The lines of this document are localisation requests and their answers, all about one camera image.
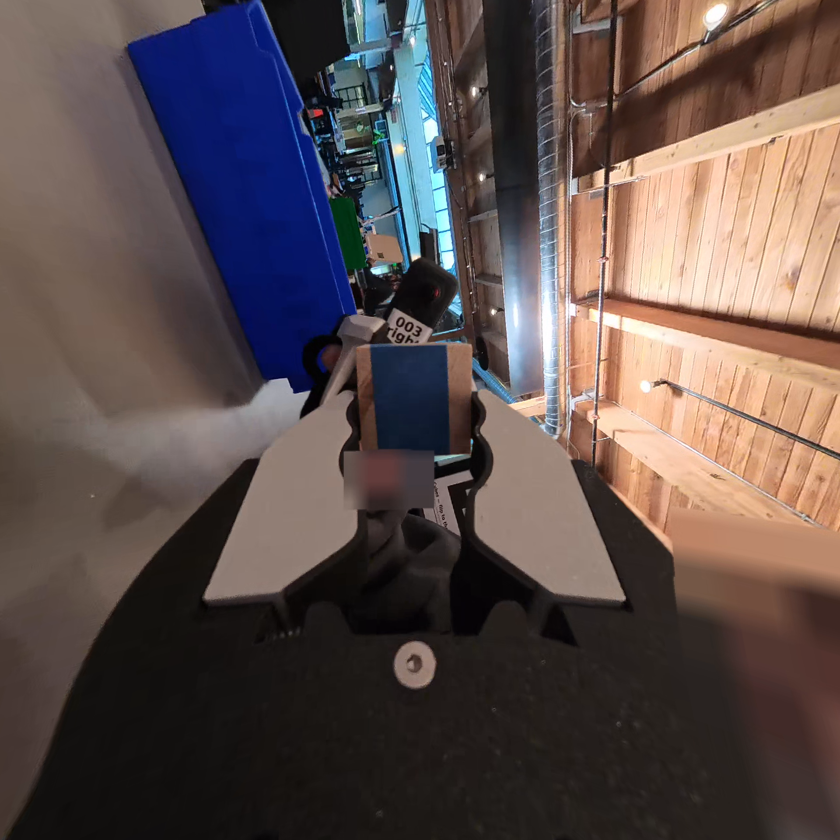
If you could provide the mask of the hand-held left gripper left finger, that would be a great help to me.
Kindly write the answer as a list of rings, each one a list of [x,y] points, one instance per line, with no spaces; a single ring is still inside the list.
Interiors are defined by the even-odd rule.
[[[361,586],[366,527],[345,506],[340,468],[353,399],[330,398],[261,456],[203,594],[207,606],[268,605],[290,631],[313,604],[340,604]]]

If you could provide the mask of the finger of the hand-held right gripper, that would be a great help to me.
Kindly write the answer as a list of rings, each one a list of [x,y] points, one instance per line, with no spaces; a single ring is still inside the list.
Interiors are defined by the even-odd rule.
[[[338,327],[337,338],[341,346],[339,358],[323,390],[320,405],[340,394],[350,383],[355,374],[356,354],[360,347],[387,343],[387,323],[382,318],[372,316],[347,316]]]

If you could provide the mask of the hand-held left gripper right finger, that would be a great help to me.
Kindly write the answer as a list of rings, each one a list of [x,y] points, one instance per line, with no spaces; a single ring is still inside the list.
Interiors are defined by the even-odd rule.
[[[471,396],[471,474],[460,527],[459,633],[518,604],[536,634],[565,634],[566,606],[621,609],[627,595],[571,459],[499,397]]]

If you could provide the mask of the wooden cube with blue stripe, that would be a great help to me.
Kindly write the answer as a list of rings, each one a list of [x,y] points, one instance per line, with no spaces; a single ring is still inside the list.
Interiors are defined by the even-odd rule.
[[[468,455],[472,362],[467,343],[378,343],[357,349],[361,450]]]

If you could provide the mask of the blue plastic bin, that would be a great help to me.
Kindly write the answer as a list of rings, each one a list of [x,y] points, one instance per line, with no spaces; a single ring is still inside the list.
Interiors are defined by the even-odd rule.
[[[261,2],[128,45],[267,381],[312,389],[313,338],[355,313],[304,102]]]

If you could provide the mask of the person's right forearm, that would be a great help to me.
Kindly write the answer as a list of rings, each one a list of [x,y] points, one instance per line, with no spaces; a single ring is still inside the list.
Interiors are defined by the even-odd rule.
[[[450,576],[461,541],[410,511],[366,514],[364,585],[347,611],[357,634],[449,634]]]

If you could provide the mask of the green plastic crate stack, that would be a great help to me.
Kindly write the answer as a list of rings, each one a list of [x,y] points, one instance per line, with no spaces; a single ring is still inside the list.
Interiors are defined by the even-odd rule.
[[[353,198],[335,196],[329,199],[333,222],[348,273],[367,266],[364,237]]]

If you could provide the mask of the smooth dark duct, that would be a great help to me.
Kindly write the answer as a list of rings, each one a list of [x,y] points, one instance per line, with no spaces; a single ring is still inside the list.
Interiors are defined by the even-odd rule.
[[[520,396],[543,389],[532,4],[485,1],[482,15],[508,368]]]

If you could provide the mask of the spiral silver duct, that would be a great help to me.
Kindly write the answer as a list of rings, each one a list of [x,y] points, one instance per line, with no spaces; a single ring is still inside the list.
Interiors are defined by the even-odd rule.
[[[569,286],[568,15],[565,2],[532,4],[535,34],[539,210],[539,305],[544,431],[566,435],[566,308]]]

